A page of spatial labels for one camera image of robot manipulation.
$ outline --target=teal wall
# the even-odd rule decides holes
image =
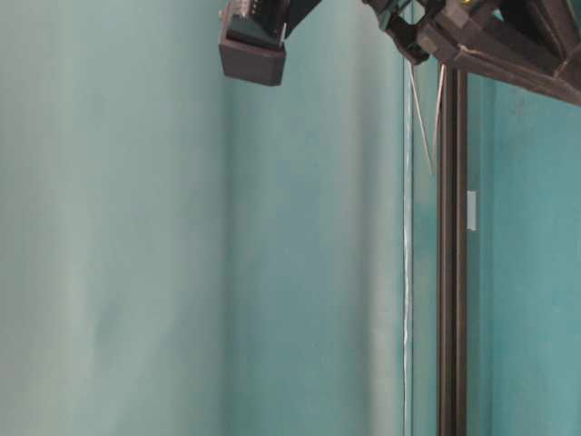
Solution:
[[[581,110],[472,86],[470,434],[579,434]]]
[[[401,58],[324,2],[236,84],[219,7],[0,5],[4,436],[401,433]]]

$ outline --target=vertical metal rail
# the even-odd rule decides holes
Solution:
[[[467,74],[448,69],[438,178],[438,435],[466,436]]]

